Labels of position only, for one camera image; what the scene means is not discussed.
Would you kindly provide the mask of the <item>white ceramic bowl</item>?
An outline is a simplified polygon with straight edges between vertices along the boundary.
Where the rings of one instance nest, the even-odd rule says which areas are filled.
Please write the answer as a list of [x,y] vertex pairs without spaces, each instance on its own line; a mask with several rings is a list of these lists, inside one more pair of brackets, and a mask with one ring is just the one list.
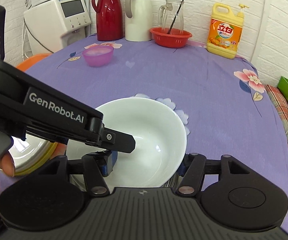
[[115,187],[162,187],[175,175],[186,152],[188,115],[169,98],[132,96],[107,102],[97,110],[111,129],[130,134],[136,147],[118,153],[113,171],[105,177]]

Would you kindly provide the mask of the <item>purple plastic bowl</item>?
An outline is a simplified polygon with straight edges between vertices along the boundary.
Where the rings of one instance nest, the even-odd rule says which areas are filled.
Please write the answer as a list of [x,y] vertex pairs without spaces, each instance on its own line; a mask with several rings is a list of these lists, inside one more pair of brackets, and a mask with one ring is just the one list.
[[114,54],[114,48],[111,46],[94,46],[85,49],[82,53],[85,62],[90,67],[101,67],[108,64]]

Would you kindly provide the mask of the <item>stainless steel bowl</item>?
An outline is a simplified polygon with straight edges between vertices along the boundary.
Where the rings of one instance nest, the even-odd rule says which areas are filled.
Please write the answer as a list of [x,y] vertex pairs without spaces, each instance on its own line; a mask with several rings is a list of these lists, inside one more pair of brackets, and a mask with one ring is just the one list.
[[[84,176],[82,174],[70,175],[70,183],[77,186],[80,190],[86,191]],[[161,187],[171,187],[175,189],[179,185],[180,176],[178,172],[172,175],[172,177],[164,183]]]

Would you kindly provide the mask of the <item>orange plastic stool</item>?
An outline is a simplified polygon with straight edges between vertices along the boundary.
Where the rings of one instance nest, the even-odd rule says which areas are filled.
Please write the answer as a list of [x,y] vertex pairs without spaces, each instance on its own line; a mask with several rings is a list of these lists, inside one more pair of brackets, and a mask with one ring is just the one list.
[[37,62],[45,59],[46,57],[50,56],[48,53],[42,53],[42,54],[37,54],[29,57],[28,59],[25,59],[23,62],[18,64],[16,68],[22,72],[25,72],[29,68],[31,68],[34,64]]

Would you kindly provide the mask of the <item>white plate yellow rim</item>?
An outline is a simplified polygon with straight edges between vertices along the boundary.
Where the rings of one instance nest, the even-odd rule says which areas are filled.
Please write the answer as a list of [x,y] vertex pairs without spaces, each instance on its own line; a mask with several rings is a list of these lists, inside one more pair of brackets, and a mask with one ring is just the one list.
[[15,176],[24,176],[44,165],[55,149],[57,142],[50,142],[27,134],[26,140],[13,138],[13,146],[9,149],[14,165]]

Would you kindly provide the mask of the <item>purple floral tablecloth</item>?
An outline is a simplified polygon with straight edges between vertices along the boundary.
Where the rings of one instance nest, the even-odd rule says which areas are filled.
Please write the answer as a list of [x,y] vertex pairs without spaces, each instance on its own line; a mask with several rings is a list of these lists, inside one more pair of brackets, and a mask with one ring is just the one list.
[[147,94],[171,98],[189,116],[188,151],[194,176],[219,173],[194,197],[170,189],[118,188],[95,198],[73,224],[50,232],[8,228],[0,239],[288,239],[272,216],[288,217],[288,148],[268,96],[234,76],[256,69],[245,59],[224,59],[201,47],[168,49],[153,42],[123,42],[112,63],[92,68],[64,62],[68,49],[43,59],[27,74],[91,106]]

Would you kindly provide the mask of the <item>white water dispenser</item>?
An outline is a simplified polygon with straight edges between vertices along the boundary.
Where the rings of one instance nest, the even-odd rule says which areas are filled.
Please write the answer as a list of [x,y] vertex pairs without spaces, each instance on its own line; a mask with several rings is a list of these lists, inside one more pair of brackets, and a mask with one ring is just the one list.
[[85,0],[50,0],[24,12],[33,55],[55,53],[86,38],[91,25]]

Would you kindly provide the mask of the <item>red plastic basket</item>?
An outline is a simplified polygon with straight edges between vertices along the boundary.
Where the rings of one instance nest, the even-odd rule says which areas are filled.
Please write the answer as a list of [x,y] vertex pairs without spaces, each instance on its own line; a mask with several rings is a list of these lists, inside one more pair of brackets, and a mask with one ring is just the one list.
[[150,29],[152,38],[156,44],[166,48],[182,48],[186,45],[189,38],[193,35],[189,31],[181,31],[180,29],[172,29],[167,34],[168,29],[154,27]]

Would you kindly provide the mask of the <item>white thermos jug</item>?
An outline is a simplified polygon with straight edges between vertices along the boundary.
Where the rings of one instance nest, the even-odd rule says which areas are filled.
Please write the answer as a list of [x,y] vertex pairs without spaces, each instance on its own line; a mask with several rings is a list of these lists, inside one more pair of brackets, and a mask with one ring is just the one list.
[[151,0],[125,0],[125,39],[131,42],[151,40]]

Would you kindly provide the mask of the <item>red thermos jug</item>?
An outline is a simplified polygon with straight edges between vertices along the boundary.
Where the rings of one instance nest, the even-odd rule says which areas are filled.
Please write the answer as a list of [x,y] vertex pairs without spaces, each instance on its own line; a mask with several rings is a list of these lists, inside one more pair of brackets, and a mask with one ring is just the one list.
[[96,12],[97,39],[114,41],[123,38],[123,15],[120,0],[91,0]]

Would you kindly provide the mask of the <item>glass pitcher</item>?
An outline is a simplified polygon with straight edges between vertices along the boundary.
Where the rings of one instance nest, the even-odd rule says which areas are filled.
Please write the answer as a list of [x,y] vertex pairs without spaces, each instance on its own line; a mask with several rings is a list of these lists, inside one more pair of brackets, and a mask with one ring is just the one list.
[[[181,3],[180,0],[165,0],[165,4],[160,6],[158,12],[159,27],[161,27],[162,29],[169,30],[180,3]],[[180,9],[178,17],[176,18],[176,22],[173,26],[173,29],[180,29],[181,31],[183,31],[184,27],[183,9],[184,9],[184,3]]]

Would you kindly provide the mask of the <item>yellow detergent bottle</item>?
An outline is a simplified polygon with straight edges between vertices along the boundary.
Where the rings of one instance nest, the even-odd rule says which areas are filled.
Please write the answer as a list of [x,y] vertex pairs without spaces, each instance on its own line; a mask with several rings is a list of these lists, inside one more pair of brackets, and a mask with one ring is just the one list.
[[249,6],[239,4],[240,11],[235,15],[229,5],[214,3],[211,23],[209,26],[206,49],[215,55],[234,59],[244,26],[244,8]]

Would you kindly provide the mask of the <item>black straw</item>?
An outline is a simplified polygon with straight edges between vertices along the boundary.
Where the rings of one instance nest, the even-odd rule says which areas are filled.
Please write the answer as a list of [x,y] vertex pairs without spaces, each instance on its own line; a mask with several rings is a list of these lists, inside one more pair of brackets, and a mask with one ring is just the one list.
[[173,29],[173,26],[174,26],[174,24],[175,24],[175,22],[176,22],[176,18],[177,18],[178,15],[179,15],[179,12],[180,12],[180,9],[181,9],[183,3],[184,3],[184,0],[181,1],[180,5],[179,5],[179,7],[178,7],[178,9],[177,9],[177,12],[176,12],[176,14],[175,14],[175,16],[174,16],[174,18],[173,18],[173,22],[171,23],[170,28],[169,28],[167,34],[170,34],[171,30]]

